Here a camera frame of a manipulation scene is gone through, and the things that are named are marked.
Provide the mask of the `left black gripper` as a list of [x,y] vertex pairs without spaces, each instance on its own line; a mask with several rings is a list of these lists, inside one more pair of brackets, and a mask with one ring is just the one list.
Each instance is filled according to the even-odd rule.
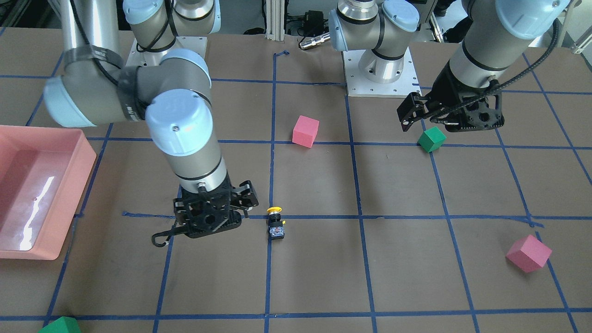
[[[421,119],[431,117],[431,120],[435,120],[434,116],[446,109],[452,109],[483,93],[488,93],[490,96],[490,90],[498,84],[499,82],[494,79],[486,88],[465,85],[454,77],[450,64],[447,63],[427,96],[419,92],[411,92],[397,108],[402,131],[408,131]],[[490,108],[488,97],[485,97],[448,112],[441,123],[444,123],[445,129],[450,132],[493,130],[502,127],[505,124],[505,118],[502,114],[501,93],[497,92],[493,97],[495,97],[494,108]]]

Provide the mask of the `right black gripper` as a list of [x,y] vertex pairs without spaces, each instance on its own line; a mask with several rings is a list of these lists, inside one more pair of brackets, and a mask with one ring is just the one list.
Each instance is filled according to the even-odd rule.
[[180,198],[173,200],[176,222],[173,235],[184,234],[195,239],[241,225],[241,214],[259,205],[258,196],[250,180],[239,187],[231,185],[229,175],[213,191],[189,192],[181,189]]

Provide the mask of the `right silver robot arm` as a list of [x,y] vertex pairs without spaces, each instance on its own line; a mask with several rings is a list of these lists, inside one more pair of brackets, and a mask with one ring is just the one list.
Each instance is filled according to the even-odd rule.
[[125,0],[125,20],[146,65],[125,66],[117,50],[114,0],[62,0],[65,74],[44,87],[53,120],[63,127],[146,122],[154,144],[179,179],[177,226],[152,237],[199,238],[241,225],[258,206],[252,183],[231,185],[216,138],[212,80],[183,37],[217,32],[217,0]]

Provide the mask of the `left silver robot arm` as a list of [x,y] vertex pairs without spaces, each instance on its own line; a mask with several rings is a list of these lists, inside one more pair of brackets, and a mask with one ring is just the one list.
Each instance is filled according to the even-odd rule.
[[[450,132],[493,130],[505,124],[501,91],[535,69],[557,44],[558,16],[568,0],[465,0],[472,20],[460,46],[431,91],[411,92],[397,108],[403,131],[421,119]],[[417,8],[406,0],[340,0],[328,17],[338,51],[363,50],[361,70],[380,83],[397,80],[404,54],[419,25]],[[552,28],[547,51],[515,77],[499,78],[537,37]]]

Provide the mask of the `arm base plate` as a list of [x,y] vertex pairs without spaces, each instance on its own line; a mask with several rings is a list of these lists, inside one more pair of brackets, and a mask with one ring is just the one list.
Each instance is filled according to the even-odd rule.
[[198,53],[203,59],[205,59],[207,45],[207,37],[176,37],[176,41],[173,46],[167,50],[158,52],[140,52],[139,47],[137,47],[137,40],[134,40],[132,42],[129,57],[125,65],[157,66],[166,54],[175,49],[188,49]]
[[395,61],[376,56],[372,50],[343,51],[347,93],[351,97],[403,99],[420,93],[410,49]]

